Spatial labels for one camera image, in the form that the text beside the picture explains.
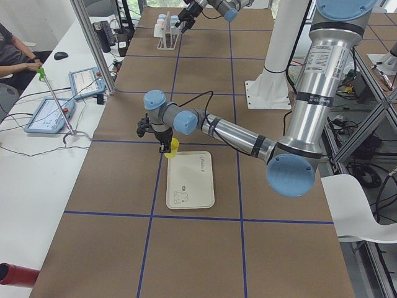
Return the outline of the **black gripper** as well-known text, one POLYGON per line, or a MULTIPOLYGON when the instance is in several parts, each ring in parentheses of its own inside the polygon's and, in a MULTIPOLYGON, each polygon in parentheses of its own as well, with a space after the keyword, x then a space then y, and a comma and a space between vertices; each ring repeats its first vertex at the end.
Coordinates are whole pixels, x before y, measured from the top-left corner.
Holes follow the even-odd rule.
POLYGON ((181 33, 184 34, 187 30, 190 30, 195 22, 195 18, 200 15, 205 7, 205 1, 184 1, 187 7, 179 13, 179 20, 176 22, 176 28, 182 28, 181 33))
POLYGON ((160 142, 159 152, 170 153, 173 130, 165 124, 153 124, 154 135, 160 142))

